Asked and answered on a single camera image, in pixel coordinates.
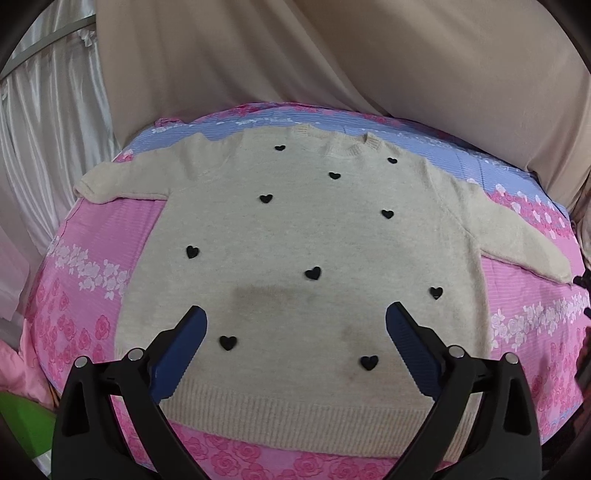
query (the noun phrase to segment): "pink bedsheet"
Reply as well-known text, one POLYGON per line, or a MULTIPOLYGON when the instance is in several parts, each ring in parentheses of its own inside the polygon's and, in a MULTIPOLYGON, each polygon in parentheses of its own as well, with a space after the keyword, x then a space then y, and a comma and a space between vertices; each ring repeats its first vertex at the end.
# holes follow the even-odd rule
MULTIPOLYGON (((131 158, 127 152, 118 161, 131 158)), ((491 198, 544 232, 569 258, 573 274, 583 272, 570 225, 552 205, 511 196, 502 185, 497 185, 491 198)), ((149 200, 119 199, 105 205, 79 201, 59 229, 26 315, 37 365, 59 391, 78 355, 88 355, 94 362, 113 359, 121 300, 163 207, 164 202, 149 200)), ((582 315, 589 305, 588 296, 581 288, 558 286, 513 265, 482 258, 482 266, 491 307, 492 357, 500 358, 506 351, 519 355, 545 441, 582 402, 573 376, 584 327, 589 323, 582 315)), ((125 407, 117 402, 116 409, 134 456, 149 464, 125 407)), ((288 452, 234 442, 174 423, 173 427, 213 480, 238 476, 243 480, 374 480, 382 478, 395 462, 288 452)))

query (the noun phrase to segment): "knit sweater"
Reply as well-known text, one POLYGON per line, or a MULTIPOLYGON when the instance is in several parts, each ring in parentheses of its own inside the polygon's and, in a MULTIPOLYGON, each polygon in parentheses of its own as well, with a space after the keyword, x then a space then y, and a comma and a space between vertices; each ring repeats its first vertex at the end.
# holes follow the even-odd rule
MULTIPOLYGON (((402 454, 432 401, 386 332, 391 303, 486 358, 481 254, 572 278, 557 247, 478 185, 372 134, 308 125, 216 142, 196 134, 102 163, 75 189, 93 203, 168 200, 123 301, 117 354, 202 307, 207 335, 162 410, 280 449, 402 454)), ((447 459, 458 457, 475 410, 472 402, 447 459)))

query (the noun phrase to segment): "bed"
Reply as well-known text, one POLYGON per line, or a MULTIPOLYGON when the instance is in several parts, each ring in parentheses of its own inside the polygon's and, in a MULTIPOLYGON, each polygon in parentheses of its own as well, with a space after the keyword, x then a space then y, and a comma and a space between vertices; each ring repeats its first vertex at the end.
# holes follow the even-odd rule
MULTIPOLYGON (((410 121, 296 103, 256 103, 214 113, 186 124, 160 119, 137 135, 114 161, 167 147, 202 132, 210 140, 264 125, 312 124, 351 135, 375 135, 425 156, 459 179, 480 184, 488 196, 517 212, 550 238, 584 271, 579 245, 564 207, 553 203, 532 174, 469 144, 410 121)), ((163 201, 118 199, 104 205, 79 200, 61 224, 35 279, 27 305, 25 336, 47 378, 61 392, 79 355, 93 362, 113 357, 122 299, 163 201)), ((576 286, 560 286, 513 265, 482 258, 490 305, 492 357, 516 352, 537 407, 541 440, 549 439, 581 405, 575 361, 588 320, 589 298, 576 286)), ((149 465, 121 403, 115 403, 136 460, 149 465)), ((211 478, 280 480, 381 478, 395 459, 344 458, 276 450, 231 441, 173 423, 192 456, 211 478)))

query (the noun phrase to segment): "blue gripper pad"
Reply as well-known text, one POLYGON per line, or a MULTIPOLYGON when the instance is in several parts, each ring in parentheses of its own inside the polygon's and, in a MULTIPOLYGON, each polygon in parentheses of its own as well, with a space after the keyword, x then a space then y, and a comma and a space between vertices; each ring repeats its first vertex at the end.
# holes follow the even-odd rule
POLYGON ((152 368, 150 396, 156 404, 171 397, 207 332, 207 315, 193 306, 172 330, 173 340, 152 368))
POLYGON ((432 350, 445 348, 444 343, 431 329, 419 327, 400 302, 388 307, 386 330, 418 389, 423 395, 437 400, 441 394, 439 380, 443 358, 439 352, 432 350), (431 345, 428 346, 425 340, 431 340, 431 345))

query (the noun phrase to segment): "beige fabric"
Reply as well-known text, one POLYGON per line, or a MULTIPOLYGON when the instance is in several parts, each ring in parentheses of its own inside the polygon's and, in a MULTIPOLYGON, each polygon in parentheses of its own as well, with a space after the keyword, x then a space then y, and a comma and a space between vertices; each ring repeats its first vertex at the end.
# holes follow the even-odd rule
POLYGON ((536 0, 101 0, 121 143, 159 116, 293 100, 439 128, 575 205, 591 159, 590 76, 536 0))
MULTIPOLYGON (((386 333, 393 301, 446 344, 486 358, 481 254, 572 279, 560 250, 479 185, 372 134, 298 125, 210 142, 199 133, 128 163, 104 162, 76 191, 95 203, 167 199, 125 294, 117 357, 199 305, 207 335, 163 411, 280 449, 403 453, 432 401, 386 333), (188 245, 199 254, 188 258, 188 245), (304 272, 315 265, 322 274, 311 281, 304 272), (441 298, 432 286, 442 286, 441 298), (221 335, 235 335, 235 348, 226 352, 221 335), (379 357, 375 369, 359 365, 364 355, 379 357)), ((447 460, 461 452, 475 407, 447 460)))

